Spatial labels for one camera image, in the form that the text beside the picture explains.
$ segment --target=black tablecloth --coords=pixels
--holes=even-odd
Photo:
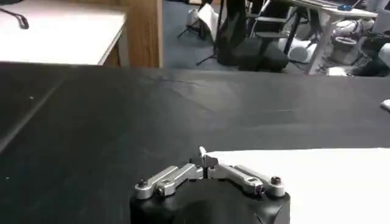
[[[60,85],[0,156],[0,223],[128,223],[133,184],[199,145],[390,147],[388,79],[5,64],[0,74],[1,111],[16,111],[0,116],[2,132],[28,89]]]

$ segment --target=white table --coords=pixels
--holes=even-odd
[[[125,12],[50,0],[2,8],[24,15],[30,28],[0,12],[0,61],[103,65],[118,42],[120,64],[129,65]]]
[[[309,62],[309,66],[306,70],[306,73],[309,75],[313,75],[316,73],[316,70],[321,62],[321,57],[324,54],[325,48],[328,44],[328,41],[336,28],[336,24],[343,18],[346,17],[359,17],[359,18],[375,18],[377,17],[376,13],[368,12],[360,9],[352,9],[351,11],[340,11],[336,8],[326,8],[320,7],[318,5],[309,4],[307,2],[302,2],[300,0],[289,0],[292,4],[305,7],[308,9],[318,10],[319,13],[326,13],[329,16],[328,21],[326,22],[325,29],[320,37],[320,40],[317,44],[317,48],[311,57]]]
[[[211,152],[220,163],[280,176],[290,224],[388,224],[390,149]]]

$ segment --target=floor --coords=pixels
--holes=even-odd
[[[197,5],[188,5],[182,2],[163,1],[163,47],[164,67],[171,69],[200,69],[212,71],[237,71],[237,67],[227,67],[209,59],[196,66],[196,63],[213,53],[211,41],[204,41],[196,34],[187,32],[177,39],[177,35],[185,29],[187,13],[190,9],[198,9]],[[216,12],[219,6],[214,5]],[[301,74],[302,70],[289,63],[285,73]]]

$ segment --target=silver bracket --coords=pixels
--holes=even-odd
[[[285,187],[279,177],[269,178],[245,166],[235,167],[219,164],[214,169],[209,168],[210,178],[226,178],[240,185],[244,192],[252,195],[265,191],[268,195],[282,197],[285,195]]]
[[[178,170],[177,166],[170,166],[160,173],[154,175],[152,178],[148,179],[144,184],[138,183],[135,185],[135,196],[138,199],[148,199],[150,198],[155,190],[157,182],[164,179],[168,175],[172,174]]]
[[[197,168],[194,164],[188,163],[169,177],[157,183],[157,194],[167,197],[175,194],[176,188],[188,179],[197,178]]]
[[[188,163],[181,169],[170,166],[152,178],[148,179],[147,185],[135,185],[136,197],[138,199],[148,199],[156,192],[161,197],[175,194],[176,188],[188,179],[198,179],[203,177],[202,168],[197,168],[194,164]]]
[[[209,168],[210,166],[217,166],[218,165],[218,159],[211,157],[207,154],[205,148],[202,146],[199,147],[199,156],[202,160],[202,167],[203,168]]]

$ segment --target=bolt head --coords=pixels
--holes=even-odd
[[[164,189],[162,187],[159,187],[159,188],[157,188],[156,193],[159,196],[164,196]]]
[[[256,191],[257,195],[261,195],[265,191],[265,189],[264,189],[263,186],[259,185],[259,186],[256,187],[255,191]]]
[[[272,177],[271,178],[271,184],[279,185],[282,182],[282,179],[280,177]]]
[[[140,182],[138,182],[138,187],[146,187],[147,181],[144,179],[141,179]]]

